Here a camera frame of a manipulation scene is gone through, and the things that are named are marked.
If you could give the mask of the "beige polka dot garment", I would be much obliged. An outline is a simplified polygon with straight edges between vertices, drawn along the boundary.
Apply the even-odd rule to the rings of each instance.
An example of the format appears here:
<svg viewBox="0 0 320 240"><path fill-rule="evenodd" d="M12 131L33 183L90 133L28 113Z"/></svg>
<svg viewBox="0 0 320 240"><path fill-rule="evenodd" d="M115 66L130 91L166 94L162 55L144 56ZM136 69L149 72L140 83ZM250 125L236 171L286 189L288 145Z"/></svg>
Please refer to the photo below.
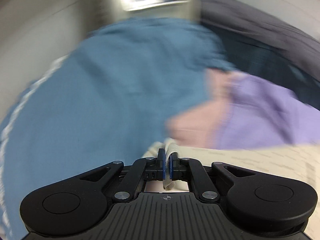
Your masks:
<svg viewBox="0 0 320 240"><path fill-rule="evenodd" d="M178 146L180 157L214 161L292 178L311 185L319 193L319 144L284 145L253 150L212 150Z"/></svg>

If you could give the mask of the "purple floral bed sheet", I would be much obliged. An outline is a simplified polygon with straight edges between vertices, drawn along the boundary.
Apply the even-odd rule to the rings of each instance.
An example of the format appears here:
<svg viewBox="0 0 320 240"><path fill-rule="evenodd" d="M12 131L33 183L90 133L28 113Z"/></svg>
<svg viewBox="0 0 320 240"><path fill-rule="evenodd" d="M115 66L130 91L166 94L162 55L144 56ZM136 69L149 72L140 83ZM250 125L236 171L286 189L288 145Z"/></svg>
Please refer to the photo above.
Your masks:
<svg viewBox="0 0 320 240"><path fill-rule="evenodd" d="M209 99L170 118L181 146L252 149L319 142L319 110L294 93L242 72L205 72Z"/></svg>

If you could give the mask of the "teal blue blanket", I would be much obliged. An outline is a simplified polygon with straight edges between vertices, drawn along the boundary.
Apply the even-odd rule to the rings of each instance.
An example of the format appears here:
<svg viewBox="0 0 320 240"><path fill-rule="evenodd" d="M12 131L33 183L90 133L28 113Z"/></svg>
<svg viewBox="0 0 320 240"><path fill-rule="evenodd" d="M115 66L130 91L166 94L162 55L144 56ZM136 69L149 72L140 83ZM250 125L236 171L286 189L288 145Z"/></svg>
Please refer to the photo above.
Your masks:
<svg viewBox="0 0 320 240"><path fill-rule="evenodd" d="M167 137L165 122L209 99L207 68L231 70L220 38L177 18L131 18L81 42L26 89L1 124L1 218L22 239L22 199Z"/></svg>

